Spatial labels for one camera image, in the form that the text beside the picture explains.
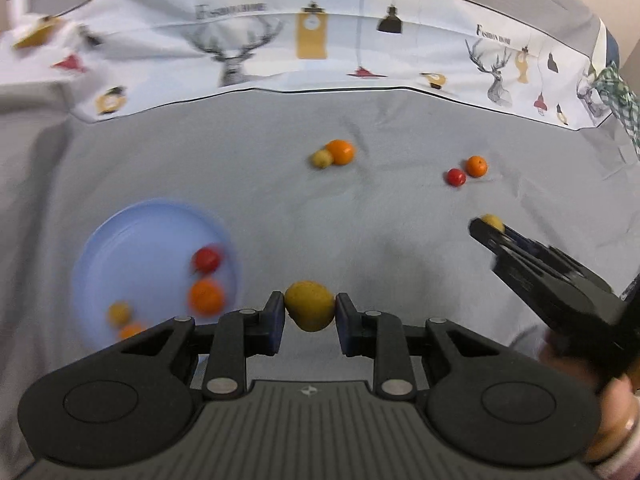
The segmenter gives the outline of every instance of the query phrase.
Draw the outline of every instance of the small yellow fruit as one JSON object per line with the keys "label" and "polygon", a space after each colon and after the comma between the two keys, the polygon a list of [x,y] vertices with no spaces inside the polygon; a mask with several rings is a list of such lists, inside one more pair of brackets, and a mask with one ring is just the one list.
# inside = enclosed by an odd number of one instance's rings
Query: small yellow fruit
{"label": "small yellow fruit", "polygon": [[284,293],[284,306],[305,332],[318,332],[334,319],[334,295],[320,283],[294,283]]}
{"label": "small yellow fruit", "polygon": [[504,224],[502,223],[502,220],[500,220],[500,218],[496,215],[487,214],[482,216],[481,220],[489,224],[494,229],[498,229],[498,231],[500,231],[501,233],[504,232]]}
{"label": "small yellow fruit", "polygon": [[122,328],[131,320],[131,307],[125,301],[116,301],[107,311],[107,319],[114,328]]}
{"label": "small yellow fruit", "polygon": [[334,163],[334,156],[329,150],[318,150],[311,155],[311,163],[316,168],[324,170]]}

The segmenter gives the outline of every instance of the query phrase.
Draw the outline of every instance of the blue bowl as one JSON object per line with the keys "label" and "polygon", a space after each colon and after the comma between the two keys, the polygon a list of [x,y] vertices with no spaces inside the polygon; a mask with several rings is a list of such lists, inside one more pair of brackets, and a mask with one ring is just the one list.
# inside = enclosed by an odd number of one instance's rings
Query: blue bowl
{"label": "blue bowl", "polygon": [[198,323],[219,316],[195,316],[188,292],[198,278],[191,257],[199,248],[221,244],[225,257],[212,277],[225,290],[225,312],[239,308],[240,265],[229,236],[192,206],[156,199],[131,205],[109,218],[89,237],[72,275],[72,306],[82,337],[93,349],[118,341],[108,308],[125,301],[134,320],[149,328],[174,316]]}

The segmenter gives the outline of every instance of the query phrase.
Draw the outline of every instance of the red tomato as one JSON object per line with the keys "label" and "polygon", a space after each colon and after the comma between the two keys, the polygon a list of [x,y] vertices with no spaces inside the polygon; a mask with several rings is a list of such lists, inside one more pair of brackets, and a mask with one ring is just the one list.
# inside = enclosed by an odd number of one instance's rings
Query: red tomato
{"label": "red tomato", "polygon": [[453,187],[460,187],[466,182],[465,172],[458,168],[453,168],[447,173],[447,182]]}
{"label": "red tomato", "polygon": [[191,265],[197,272],[210,274],[214,272],[222,263],[222,248],[217,245],[209,245],[198,249],[193,258]]}

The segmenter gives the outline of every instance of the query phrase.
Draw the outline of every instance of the metal screw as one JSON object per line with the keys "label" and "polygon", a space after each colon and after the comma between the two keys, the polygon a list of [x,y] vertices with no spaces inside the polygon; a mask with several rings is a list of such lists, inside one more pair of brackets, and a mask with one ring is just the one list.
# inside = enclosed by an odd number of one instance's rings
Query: metal screw
{"label": "metal screw", "polygon": [[404,379],[388,379],[382,383],[382,391],[393,396],[410,394],[414,386]]}
{"label": "metal screw", "polygon": [[207,381],[207,390],[212,394],[232,394],[237,389],[238,383],[230,377],[216,377],[215,379]]}

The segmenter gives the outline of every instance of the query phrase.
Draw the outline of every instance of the plaid fabric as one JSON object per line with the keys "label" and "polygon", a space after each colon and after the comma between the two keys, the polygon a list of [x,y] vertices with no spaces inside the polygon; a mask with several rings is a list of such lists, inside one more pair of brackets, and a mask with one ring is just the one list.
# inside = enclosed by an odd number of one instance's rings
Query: plaid fabric
{"label": "plaid fabric", "polygon": [[593,88],[598,91],[602,102],[625,127],[640,160],[640,101],[638,96],[620,78],[615,63],[607,66],[596,78]]}

